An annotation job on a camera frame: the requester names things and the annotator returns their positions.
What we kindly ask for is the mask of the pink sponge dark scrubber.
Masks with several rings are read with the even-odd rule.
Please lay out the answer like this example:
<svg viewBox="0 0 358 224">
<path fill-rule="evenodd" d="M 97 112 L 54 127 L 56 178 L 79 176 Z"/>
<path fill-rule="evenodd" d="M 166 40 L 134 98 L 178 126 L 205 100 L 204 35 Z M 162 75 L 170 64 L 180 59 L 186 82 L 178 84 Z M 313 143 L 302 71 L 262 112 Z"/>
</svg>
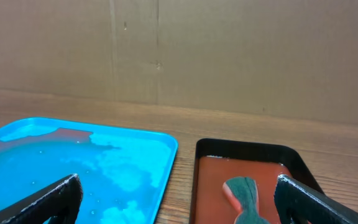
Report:
<svg viewBox="0 0 358 224">
<path fill-rule="evenodd" d="M 269 224 L 259 215 L 259 194 L 254 179 L 231 178 L 223 183 L 223 192 L 238 213 L 234 224 Z"/>
</svg>

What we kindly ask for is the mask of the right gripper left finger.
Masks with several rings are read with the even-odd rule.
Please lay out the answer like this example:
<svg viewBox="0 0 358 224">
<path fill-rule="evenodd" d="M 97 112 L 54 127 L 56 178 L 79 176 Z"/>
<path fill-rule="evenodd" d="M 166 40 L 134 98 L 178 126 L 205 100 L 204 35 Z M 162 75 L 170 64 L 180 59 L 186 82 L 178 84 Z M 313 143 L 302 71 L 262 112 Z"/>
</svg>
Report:
<svg viewBox="0 0 358 224">
<path fill-rule="evenodd" d="M 70 174 L 0 211 L 0 224 L 75 224 L 83 199 L 78 174 Z"/>
</svg>

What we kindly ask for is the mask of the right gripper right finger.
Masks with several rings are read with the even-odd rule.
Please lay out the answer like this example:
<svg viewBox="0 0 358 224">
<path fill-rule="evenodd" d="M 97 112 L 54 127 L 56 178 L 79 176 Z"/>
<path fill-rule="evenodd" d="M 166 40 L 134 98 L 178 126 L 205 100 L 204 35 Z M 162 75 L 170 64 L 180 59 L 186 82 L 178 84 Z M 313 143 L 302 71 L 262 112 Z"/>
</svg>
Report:
<svg viewBox="0 0 358 224">
<path fill-rule="evenodd" d="M 274 202 L 281 224 L 358 224 L 358 213 L 301 182 L 281 174 Z"/>
</svg>

